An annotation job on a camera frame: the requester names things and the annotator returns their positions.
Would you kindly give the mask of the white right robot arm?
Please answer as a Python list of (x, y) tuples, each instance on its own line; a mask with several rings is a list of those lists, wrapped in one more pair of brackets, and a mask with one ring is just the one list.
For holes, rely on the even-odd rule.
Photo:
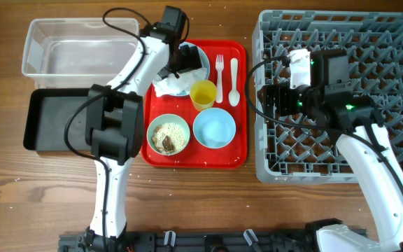
[(345, 50), (293, 50), (278, 56), (290, 80), (265, 85), (257, 95), (267, 120), (302, 113), (327, 133), (358, 179), (378, 241), (356, 234), (337, 220), (307, 225), (314, 251), (403, 251), (403, 171), (371, 97), (353, 95)]

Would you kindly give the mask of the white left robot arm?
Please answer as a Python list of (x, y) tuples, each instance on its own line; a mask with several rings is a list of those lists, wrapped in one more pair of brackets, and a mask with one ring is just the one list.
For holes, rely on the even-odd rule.
[(106, 85), (93, 85), (84, 103), (85, 140), (97, 168), (94, 216), (85, 233), (93, 251), (126, 251), (127, 172), (144, 138), (143, 97), (161, 70), (176, 74), (190, 68), (179, 45), (188, 34), (186, 21), (147, 24), (120, 73)]

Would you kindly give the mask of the yellow plastic cup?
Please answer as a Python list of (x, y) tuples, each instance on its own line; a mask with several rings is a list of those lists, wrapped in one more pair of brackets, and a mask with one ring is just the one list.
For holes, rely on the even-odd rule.
[(198, 111), (211, 108), (215, 102), (216, 95), (216, 86), (209, 80), (199, 80), (190, 88), (192, 104)]

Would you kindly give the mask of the white napkin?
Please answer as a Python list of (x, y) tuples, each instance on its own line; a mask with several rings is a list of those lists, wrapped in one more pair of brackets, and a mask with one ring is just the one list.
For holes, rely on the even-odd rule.
[(190, 88), (195, 82), (206, 80), (207, 77), (208, 69), (200, 68), (185, 73), (180, 73), (178, 78), (175, 77), (173, 73), (166, 78), (160, 78), (157, 76), (153, 80), (153, 86), (157, 97), (161, 97), (163, 95), (188, 95)]

